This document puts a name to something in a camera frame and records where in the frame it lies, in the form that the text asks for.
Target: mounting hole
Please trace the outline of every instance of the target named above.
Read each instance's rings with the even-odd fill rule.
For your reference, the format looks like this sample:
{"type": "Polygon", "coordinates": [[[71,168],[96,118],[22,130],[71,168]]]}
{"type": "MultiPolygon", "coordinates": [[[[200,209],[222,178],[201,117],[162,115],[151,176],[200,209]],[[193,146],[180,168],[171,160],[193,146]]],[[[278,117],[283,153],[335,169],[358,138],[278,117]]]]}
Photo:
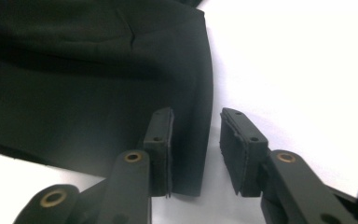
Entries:
{"type": "Polygon", "coordinates": [[[124,158],[124,160],[126,162],[136,162],[142,159],[142,155],[141,153],[138,152],[131,152],[129,154],[126,155],[126,157],[124,158]]]}
{"type": "Polygon", "coordinates": [[[286,153],[286,152],[282,152],[282,153],[278,154],[277,157],[280,161],[284,161],[284,162],[295,162],[296,161],[296,158],[293,155],[286,153]]]}
{"type": "Polygon", "coordinates": [[[324,223],[328,224],[341,224],[341,222],[330,214],[321,214],[321,219],[324,223]]]}
{"type": "Polygon", "coordinates": [[[63,189],[55,189],[47,193],[40,200],[40,206],[42,207],[54,207],[57,204],[62,203],[67,197],[67,193],[63,189]]]}
{"type": "Polygon", "coordinates": [[[126,224],[128,223],[130,218],[125,214],[117,214],[113,217],[113,224],[126,224]]]}

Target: black fabric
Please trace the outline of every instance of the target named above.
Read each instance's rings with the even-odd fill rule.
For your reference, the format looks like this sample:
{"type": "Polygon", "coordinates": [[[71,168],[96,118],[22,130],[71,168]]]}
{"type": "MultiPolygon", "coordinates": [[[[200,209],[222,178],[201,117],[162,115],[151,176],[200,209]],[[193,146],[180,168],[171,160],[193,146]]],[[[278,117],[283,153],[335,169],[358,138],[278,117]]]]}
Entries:
{"type": "Polygon", "coordinates": [[[173,192],[200,194],[213,75],[203,12],[169,0],[0,1],[0,153],[108,176],[170,106],[173,192]]]}

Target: white background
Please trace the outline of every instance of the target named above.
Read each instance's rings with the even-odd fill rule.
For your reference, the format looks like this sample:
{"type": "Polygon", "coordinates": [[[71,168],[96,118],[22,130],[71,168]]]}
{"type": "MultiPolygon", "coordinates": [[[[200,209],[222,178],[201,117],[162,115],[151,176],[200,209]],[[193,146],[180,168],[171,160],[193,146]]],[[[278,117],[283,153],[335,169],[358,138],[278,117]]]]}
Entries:
{"type": "MultiPolygon", "coordinates": [[[[154,224],[265,223],[236,196],[218,146],[222,107],[244,112],[271,149],[301,155],[322,181],[358,192],[358,0],[205,0],[214,106],[202,195],[153,199],[154,224]]],[[[102,180],[0,156],[0,224],[41,189],[102,180]]]]}

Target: white surface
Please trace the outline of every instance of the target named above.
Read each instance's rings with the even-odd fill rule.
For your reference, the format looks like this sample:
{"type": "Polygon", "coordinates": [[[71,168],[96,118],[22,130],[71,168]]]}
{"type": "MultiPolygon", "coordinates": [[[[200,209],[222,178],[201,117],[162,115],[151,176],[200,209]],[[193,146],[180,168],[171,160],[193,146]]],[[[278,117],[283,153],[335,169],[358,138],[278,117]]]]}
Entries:
{"type": "MultiPolygon", "coordinates": [[[[264,223],[260,201],[231,187],[218,146],[223,106],[244,112],[271,149],[294,151],[323,182],[356,195],[358,0],[205,0],[200,9],[215,87],[202,195],[153,199],[153,223],[264,223]]],[[[99,180],[0,156],[0,223],[11,223],[41,189],[99,180]]]]}

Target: black cloth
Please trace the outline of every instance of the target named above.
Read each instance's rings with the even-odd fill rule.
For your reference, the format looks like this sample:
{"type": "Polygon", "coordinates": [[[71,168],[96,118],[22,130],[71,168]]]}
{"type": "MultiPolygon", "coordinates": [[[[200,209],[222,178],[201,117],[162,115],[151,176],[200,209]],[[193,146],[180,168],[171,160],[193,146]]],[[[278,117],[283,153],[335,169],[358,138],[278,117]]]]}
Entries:
{"type": "Polygon", "coordinates": [[[0,0],[0,153],[108,176],[153,111],[170,106],[173,192],[197,196],[212,100],[205,21],[193,7],[0,0]]]}

